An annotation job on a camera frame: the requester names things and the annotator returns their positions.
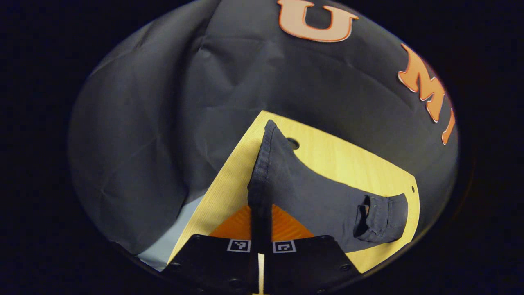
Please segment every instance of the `orange letter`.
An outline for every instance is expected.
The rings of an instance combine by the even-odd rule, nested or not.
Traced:
[[[455,114],[453,113],[453,109],[451,109],[450,122],[447,124],[446,130],[442,132],[442,143],[444,145],[446,145],[448,139],[450,139],[450,135],[451,135],[451,131],[453,130],[453,126],[455,126]]]
[[[417,85],[418,80],[420,85],[419,97],[422,101],[425,101],[433,95],[431,100],[426,103],[426,109],[436,123],[439,121],[440,109],[442,108],[442,101],[444,100],[444,88],[436,77],[429,78],[428,71],[422,59],[409,47],[404,44],[401,45],[408,52],[409,59],[408,68],[405,72],[398,72],[398,78],[413,92],[419,91],[419,86]]]
[[[323,6],[331,11],[331,24],[327,29],[317,29],[305,23],[305,13],[313,3],[303,0],[278,0],[280,6],[280,27],[282,30],[295,37],[318,42],[339,42],[347,39],[351,34],[353,19],[358,19],[342,9]]]

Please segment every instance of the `black background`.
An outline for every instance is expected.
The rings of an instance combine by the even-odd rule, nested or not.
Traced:
[[[183,3],[6,4],[5,150],[13,154],[7,155],[5,179],[13,190],[5,198],[3,293],[176,294],[117,253],[91,225],[69,179],[65,135],[74,100],[96,64],[132,32]],[[439,74],[455,104],[465,163],[436,226],[353,291],[522,291],[518,250],[524,247],[514,229],[519,210],[524,212],[517,120],[521,8],[502,1],[346,4],[409,44]]]

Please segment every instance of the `wooden board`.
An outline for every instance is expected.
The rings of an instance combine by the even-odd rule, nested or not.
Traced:
[[[377,266],[413,239],[420,209],[415,177],[354,144],[300,122],[262,111],[209,187],[182,232],[169,261],[191,235],[209,235],[229,216],[247,205],[247,184],[268,120],[273,120],[284,136],[299,142],[300,148],[295,150],[295,154],[318,174],[384,197],[401,193],[406,195],[408,221],[400,239],[346,253],[359,272],[363,273]]]

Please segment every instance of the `light blue cloth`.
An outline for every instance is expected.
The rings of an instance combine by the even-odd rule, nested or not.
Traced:
[[[153,245],[151,245],[151,247],[138,254],[137,257],[145,264],[158,271],[162,271],[166,267],[171,252],[173,251],[173,248],[180,238],[185,226],[188,224],[189,219],[193,216],[193,213],[203,198],[204,196],[201,196],[198,199],[185,204],[180,209],[180,214],[171,228],[168,229],[168,231]]]

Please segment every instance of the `black cloth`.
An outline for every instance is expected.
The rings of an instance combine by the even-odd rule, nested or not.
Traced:
[[[183,202],[205,192],[261,110],[415,176],[416,235],[431,226],[456,178],[459,127],[441,142],[450,101],[434,123],[419,94],[397,78],[408,63],[403,42],[344,5],[314,3],[311,26],[328,27],[323,5],[359,17],[348,39],[318,43],[285,33],[276,1],[197,0],[101,61],[73,110],[69,159],[78,196],[103,234],[132,253],[147,249]]]

